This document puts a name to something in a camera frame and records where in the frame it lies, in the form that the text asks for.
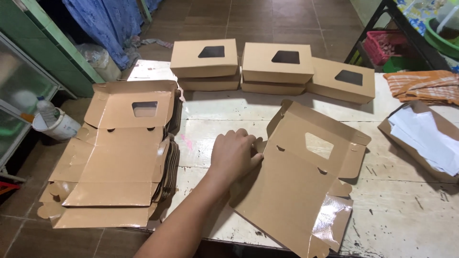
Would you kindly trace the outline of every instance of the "orange striped towel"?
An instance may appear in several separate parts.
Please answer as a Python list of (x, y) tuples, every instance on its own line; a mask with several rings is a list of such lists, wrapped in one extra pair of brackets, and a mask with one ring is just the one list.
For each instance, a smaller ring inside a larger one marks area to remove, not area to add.
[(448, 71), (384, 74), (392, 96), (400, 102), (420, 100), (426, 104), (459, 106), (459, 75)]

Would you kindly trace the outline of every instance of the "floral tablecloth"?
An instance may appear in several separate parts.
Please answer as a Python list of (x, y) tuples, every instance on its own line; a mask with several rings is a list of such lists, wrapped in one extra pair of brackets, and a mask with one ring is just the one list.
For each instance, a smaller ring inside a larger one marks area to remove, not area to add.
[[(415, 0), (394, 0), (397, 3), (398, 9), (405, 15), (408, 19), (411, 26), (413, 26), (419, 34), (424, 36), (425, 32), (425, 24), (424, 22), (429, 19), (437, 16), (437, 10), (433, 8), (423, 8), (417, 9), (415, 5), (413, 5)], [(455, 73), (459, 73), (459, 61), (448, 56), (440, 55), (446, 60), (448, 65), (451, 67), (452, 71)]]

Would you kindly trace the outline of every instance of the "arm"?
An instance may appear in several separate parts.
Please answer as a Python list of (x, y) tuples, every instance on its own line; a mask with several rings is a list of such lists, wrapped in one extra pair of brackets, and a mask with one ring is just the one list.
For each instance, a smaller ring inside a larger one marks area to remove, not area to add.
[(233, 182), (263, 158), (260, 153), (254, 157), (250, 155), (255, 139), (244, 129), (219, 135), (213, 145), (211, 165), (206, 175), (147, 239), (134, 258), (192, 257), (214, 204), (228, 192)]

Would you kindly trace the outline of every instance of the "human hand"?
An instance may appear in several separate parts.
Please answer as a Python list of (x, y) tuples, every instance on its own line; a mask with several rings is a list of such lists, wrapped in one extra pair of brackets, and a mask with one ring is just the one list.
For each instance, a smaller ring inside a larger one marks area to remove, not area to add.
[(245, 129), (230, 130), (219, 135), (213, 144), (210, 169), (206, 175), (229, 187), (238, 178), (254, 169), (262, 160), (263, 154), (251, 157), (252, 144), (256, 137), (248, 135)]

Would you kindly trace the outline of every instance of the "blue curtain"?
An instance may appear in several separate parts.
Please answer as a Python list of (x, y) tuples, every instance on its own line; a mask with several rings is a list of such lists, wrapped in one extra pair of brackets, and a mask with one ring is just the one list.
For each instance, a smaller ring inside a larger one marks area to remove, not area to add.
[(140, 34), (143, 23), (135, 0), (62, 0), (81, 28), (105, 48), (121, 70), (129, 59), (123, 42)]
[(162, 0), (145, 0), (146, 6), (150, 12), (158, 9), (158, 4), (162, 2)]

